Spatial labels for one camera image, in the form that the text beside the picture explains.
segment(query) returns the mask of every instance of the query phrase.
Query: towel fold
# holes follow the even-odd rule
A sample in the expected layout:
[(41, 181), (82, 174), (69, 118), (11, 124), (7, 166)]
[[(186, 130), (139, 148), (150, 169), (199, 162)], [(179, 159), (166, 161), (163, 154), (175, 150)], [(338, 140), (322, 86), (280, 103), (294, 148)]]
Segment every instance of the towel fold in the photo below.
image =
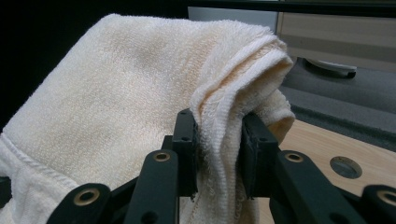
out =
[(70, 49), (0, 138), (0, 175), (13, 199), (0, 223), (45, 223), (71, 189), (114, 189), (172, 134), (189, 107), (202, 169), (181, 223), (257, 223), (235, 163), (242, 117), (255, 111), (281, 141), (294, 115), (277, 89), (292, 61), (269, 28), (108, 15)]

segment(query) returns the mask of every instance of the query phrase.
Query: terry cloth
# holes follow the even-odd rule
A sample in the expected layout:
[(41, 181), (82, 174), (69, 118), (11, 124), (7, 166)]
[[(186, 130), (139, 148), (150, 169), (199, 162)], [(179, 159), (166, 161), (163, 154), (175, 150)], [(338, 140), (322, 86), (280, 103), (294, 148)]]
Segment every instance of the terry cloth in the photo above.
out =
[(242, 117), (255, 111), (279, 141), (294, 116), (278, 90), (292, 61), (267, 27), (108, 15), (69, 50), (4, 128), (0, 175), (12, 200), (0, 223), (45, 223), (85, 183), (139, 175), (190, 108), (203, 167), (181, 223), (257, 223), (235, 163)]

